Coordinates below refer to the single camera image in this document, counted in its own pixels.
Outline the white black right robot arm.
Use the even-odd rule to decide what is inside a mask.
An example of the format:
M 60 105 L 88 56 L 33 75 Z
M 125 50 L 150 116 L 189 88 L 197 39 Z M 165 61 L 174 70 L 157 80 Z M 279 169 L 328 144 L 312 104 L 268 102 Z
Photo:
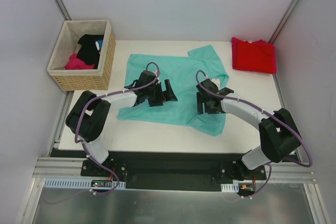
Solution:
M 250 124 L 259 132 L 260 144 L 236 161 L 237 175 L 250 178 L 261 165 L 279 163 L 301 146 L 301 136 L 286 109 L 265 110 L 242 99 L 229 88 L 219 89 L 211 79 L 197 82 L 197 106 L 208 114 L 231 114 Z

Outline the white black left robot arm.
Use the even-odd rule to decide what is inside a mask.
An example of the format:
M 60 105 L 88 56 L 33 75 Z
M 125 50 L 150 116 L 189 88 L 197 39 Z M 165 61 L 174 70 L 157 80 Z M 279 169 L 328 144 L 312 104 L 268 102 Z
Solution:
M 84 91 L 69 112 L 66 126 L 75 135 L 75 142 L 82 144 L 89 158 L 95 160 L 92 169 L 99 176 L 106 176 L 111 170 L 111 164 L 107 161 L 109 152 L 102 137 L 109 112 L 138 106 L 145 101 L 153 107 L 178 100 L 170 81 L 164 80 L 166 90 L 162 90 L 157 75 L 156 71 L 144 70 L 122 91 L 106 95 L 98 96 L 89 90 Z

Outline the woven wicker basket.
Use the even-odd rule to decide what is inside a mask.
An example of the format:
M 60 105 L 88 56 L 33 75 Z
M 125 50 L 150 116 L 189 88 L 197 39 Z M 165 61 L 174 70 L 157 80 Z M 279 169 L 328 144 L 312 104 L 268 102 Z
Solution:
M 70 56 L 79 49 L 78 40 L 85 34 L 103 35 L 97 69 L 66 70 L 65 65 Z M 60 31 L 47 71 L 64 91 L 106 90 L 109 87 L 115 46 L 109 20 L 67 20 Z

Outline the teal t shirt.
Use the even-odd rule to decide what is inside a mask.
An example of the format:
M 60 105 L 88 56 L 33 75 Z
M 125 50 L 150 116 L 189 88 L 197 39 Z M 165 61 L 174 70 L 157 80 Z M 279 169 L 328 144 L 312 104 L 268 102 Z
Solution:
M 223 132 L 226 120 L 224 114 L 197 113 L 196 81 L 201 76 L 196 76 L 196 72 L 203 70 L 210 78 L 217 78 L 222 88 L 229 80 L 222 61 L 211 45 L 193 49 L 186 57 L 132 54 L 127 63 L 125 83 L 130 84 L 137 79 L 149 62 L 157 64 L 161 80 L 169 79 L 178 101 L 152 108 L 147 102 L 135 108 L 124 108 L 118 113 L 119 120 L 190 126 L 211 136 Z

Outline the red t shirt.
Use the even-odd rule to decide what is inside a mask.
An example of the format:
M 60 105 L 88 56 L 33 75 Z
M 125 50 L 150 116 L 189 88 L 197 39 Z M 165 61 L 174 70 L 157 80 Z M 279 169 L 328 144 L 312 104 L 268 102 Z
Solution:
M 240 71 L 276 74 L 274 45 L 264 40 L 248 42 L 232 37 L 232 68 Z

